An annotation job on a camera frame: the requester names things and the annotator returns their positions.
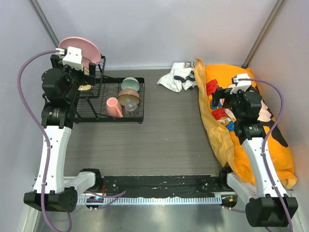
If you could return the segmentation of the cream floral plate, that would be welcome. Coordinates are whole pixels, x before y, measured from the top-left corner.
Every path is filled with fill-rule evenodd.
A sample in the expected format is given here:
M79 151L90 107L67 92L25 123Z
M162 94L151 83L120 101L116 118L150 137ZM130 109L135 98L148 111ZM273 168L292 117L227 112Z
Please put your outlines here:
M78 90L79 91L89 91L91 90L92 86L91 85L81 85L79 86Z

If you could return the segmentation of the pink plate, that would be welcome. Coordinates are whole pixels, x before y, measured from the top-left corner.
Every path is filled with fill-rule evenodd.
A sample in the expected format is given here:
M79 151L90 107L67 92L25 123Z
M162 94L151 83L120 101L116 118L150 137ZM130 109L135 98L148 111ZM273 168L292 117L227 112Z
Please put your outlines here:
M89 69L89 63L98 64L101 60L101 53L97 46L91 41L82 37L68 37L63 39L58 48L67 49L69 46L80 48L82 50L82 64Z

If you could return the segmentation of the clear glass cup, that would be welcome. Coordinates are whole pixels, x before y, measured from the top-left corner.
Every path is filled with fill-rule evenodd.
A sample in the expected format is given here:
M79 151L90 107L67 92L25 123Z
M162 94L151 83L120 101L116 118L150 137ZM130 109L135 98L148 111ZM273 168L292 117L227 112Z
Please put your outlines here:
M127 100L124 109L126 117L139 117L139 107L134 100Z

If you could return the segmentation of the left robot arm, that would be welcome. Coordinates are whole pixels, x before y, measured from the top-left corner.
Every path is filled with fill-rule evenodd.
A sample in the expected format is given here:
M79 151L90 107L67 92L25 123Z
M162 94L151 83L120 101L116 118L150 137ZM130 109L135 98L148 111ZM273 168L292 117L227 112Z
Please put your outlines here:
M64 164L68 141L76 114L78 88L83 71L64 65L58 55L50 57L52 68L42 74L43 98L39 128L43 130L40 168L33 191L24 195L24 203L39 211L74 211L78 197L86 190L97 193L103 181L98 169L82 169L64 182Z

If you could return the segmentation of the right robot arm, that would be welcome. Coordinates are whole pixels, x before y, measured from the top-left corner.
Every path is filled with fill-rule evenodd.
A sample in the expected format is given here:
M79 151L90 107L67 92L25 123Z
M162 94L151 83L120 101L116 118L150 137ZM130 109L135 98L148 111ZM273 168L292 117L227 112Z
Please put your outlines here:
M212 94L217 106L230 109L236 118L235 135L239 139L252 168L255 185L245 183L235 173L218 178L220 189L233 189L245 203L245 214L252 227L293 228L292 218L298 209L295 197L289 197L282 186L271 160L267 135L258 121L262 97L249 90L218 88Z

